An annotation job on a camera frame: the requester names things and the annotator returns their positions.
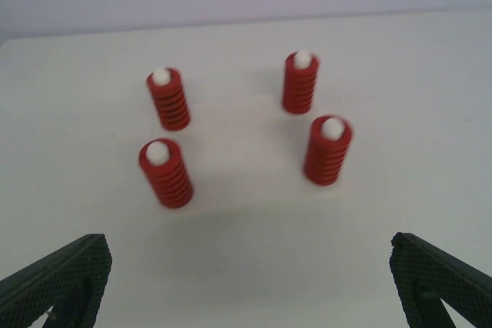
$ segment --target spring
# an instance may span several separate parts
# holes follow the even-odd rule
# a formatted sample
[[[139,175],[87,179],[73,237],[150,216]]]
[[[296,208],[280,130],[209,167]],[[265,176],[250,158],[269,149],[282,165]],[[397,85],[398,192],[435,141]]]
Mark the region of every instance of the spring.
[[[162,205],[179,208],[193,198],[193,186],[177,142],[167,138],[151,141],[140,150],[138,161]]]
[[[319,59],[308,51],[292,53],[285,60],[282,106],[292,114],[311,109]]]
[[[147,86],[163,128],[179,131],[188,126],[190,113],[177,69],[155,70],[147,77]]]
[[[347,120],[334,115],[316,118],[311,125],[304,160],[306,177],[321,186],[336,182],[352,136],[352,127]]]

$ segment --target white sphere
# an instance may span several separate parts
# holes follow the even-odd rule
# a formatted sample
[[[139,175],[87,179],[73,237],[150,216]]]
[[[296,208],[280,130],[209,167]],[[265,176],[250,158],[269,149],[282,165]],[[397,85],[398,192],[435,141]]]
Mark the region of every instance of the white sphere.
[[[165,86],[171,82],[171,72],[167,69],[158,68],[152,74],[152,81],[157,86]]]
[[[339,140],[344,132],[345,123],[340,118],[328,118],[321,126],[323,136],[333,141]]]
[[[311,65],[313,55],[310,51],[300,50],[294,55],[294,68],[306,69]]]
[[[157,167],[168,162],[170,153],[169,147],[162,141],[154,141],[147,146],[145,156],[150,164]]]

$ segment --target red coil spring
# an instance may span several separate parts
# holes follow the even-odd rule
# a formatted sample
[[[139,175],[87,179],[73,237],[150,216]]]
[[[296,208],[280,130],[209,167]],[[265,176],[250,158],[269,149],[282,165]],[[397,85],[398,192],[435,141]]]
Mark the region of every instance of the red coil spring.
[[[149,162],[146,154],[152,141],[146,144],[138,155],[141,169],[162,205],[170,208],[183,207],[193,197],[193,186],[186,171],[179,145],[167,138],[159,138],[155,141],[160,141],[168,146],[169,160],[158,166]]]
[[[311,109],[314,86],[316,85],[319,60],[311,55],[311,65],[305,69],[296,69],[292,53],[285,60],[284,97],[282,106],[292,114],[304,114]]]
[[[321,131],[323,123],[332,117],[343,121],[345,126],[344,133],[336,141],[326,138]],[[336,182],[351,140],[352,128],[348,121],[333,115],[316,118],[311,125],[311,135],[304,161],[306,177],[321,186]]]
[[[162,127],[169,131],[179,131],[190,123],[190,113],[179,71],[173,68],[168,68],[168,71],[171,74],[168,84],[157,86],[152,79],[153,74],[150,74],[147,86]]]

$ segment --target white tabletop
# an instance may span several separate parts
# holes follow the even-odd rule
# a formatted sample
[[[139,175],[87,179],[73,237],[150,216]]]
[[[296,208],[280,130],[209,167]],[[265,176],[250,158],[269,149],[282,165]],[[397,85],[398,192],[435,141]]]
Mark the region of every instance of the white tabletop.
[[[88,233],[114,258],[99,327],[405,327],[388,266],[411,232],[492,274],[492,12],[327,18],[7,41],[0,279]],[[284,59],[321,59],[313,111]],[[168,134],[145,85],[181,70]],[[300,171],[312,118],[354,126],[339,184]],[[138,167],[174,137],[195,186],[171,212]]]

